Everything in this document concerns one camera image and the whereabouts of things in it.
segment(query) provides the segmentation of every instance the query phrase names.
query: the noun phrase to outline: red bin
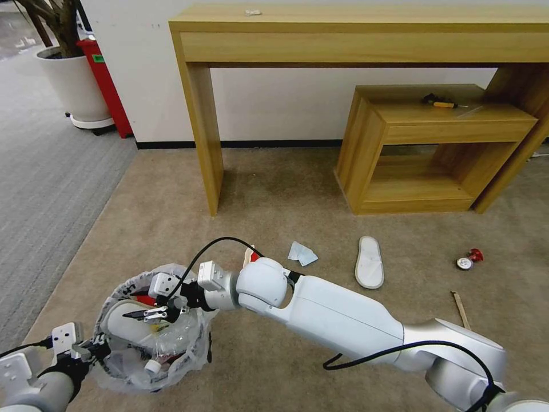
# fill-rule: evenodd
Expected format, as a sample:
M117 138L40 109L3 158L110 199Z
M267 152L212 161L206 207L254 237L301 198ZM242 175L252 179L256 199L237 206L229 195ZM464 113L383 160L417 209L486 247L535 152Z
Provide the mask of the red bin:
M97 41L85 39L80 40L77 45L86 55L87 62L90 64L93 75L96 77L97 84L99 85L99 89L101 90L103 98L107 103L107 107L109 108L110 115L114 120L118 134L122 138L133 136L132 127L130 126L130 122L126 116L124 107L122 106L122 102L118 97L118 93L116 92L113 80L110 77L109 70L107 69L105 60L103 59L103 55L97 45Z

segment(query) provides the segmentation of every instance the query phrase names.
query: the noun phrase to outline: yellow screwdriver handle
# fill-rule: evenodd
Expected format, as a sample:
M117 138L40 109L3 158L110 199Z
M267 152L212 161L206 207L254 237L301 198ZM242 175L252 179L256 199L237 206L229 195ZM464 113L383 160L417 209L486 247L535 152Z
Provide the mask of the yellow screwdriver handle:
M455 107L454 103L446 103L446 102L434 102L434 107L442 107L446 109L453 109Z

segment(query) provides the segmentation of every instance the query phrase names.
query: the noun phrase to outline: white wall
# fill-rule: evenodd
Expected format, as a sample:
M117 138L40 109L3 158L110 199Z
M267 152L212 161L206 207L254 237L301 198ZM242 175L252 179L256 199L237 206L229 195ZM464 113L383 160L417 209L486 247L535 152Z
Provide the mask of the white wall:
M275 1L256 0L256 3ZM200 1L82 0L139 142L193 140L168 19L196 2ZM455 4L458 0L431 2ZM522 1L476 1L513 2ZM463 82L486 86L493 72L491 69L215 69L212 81L222 140L333 139L342 138L356 84Z

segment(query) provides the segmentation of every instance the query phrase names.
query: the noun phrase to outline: wooden shelf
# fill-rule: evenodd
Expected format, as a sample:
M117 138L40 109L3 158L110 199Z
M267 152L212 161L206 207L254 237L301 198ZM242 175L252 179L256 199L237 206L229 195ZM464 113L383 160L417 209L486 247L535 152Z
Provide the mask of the wooden shelf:
M361 212L464 210L474 199L432 156L380 156Z
M422 104L429 93L469 108ZM353 212L468 210L536 123L483 94L476 85L357 86L336 169ZM402 144L437 147L431 155L380 155Z

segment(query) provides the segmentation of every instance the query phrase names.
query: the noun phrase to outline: beige carpet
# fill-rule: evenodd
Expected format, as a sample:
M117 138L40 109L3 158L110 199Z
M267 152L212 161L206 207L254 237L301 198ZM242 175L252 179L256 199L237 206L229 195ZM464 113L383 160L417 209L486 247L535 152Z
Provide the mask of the beige carpet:
M530 162L485 214L354 217L333 176L337 149L225 150L219 214L208 215L193 150L138 153L33 327L42 338L70 320L92 325L120 282L160 264L185 264L207 241L239 236L286 259L292 240L319 260L302 270L364 293L399 320L459 323L457 290L472 328L508 349L508 389L549 393L549 159ZM354 280L357 241L378 239L385 284ZM453 261L471 247L486 260L471 272ZM205 256L238 269L243 249ZM87 379L73 411L449 411L421 374L389 366L326 372L329 350L244 310L213 322L213 363L160 394L119 395Z

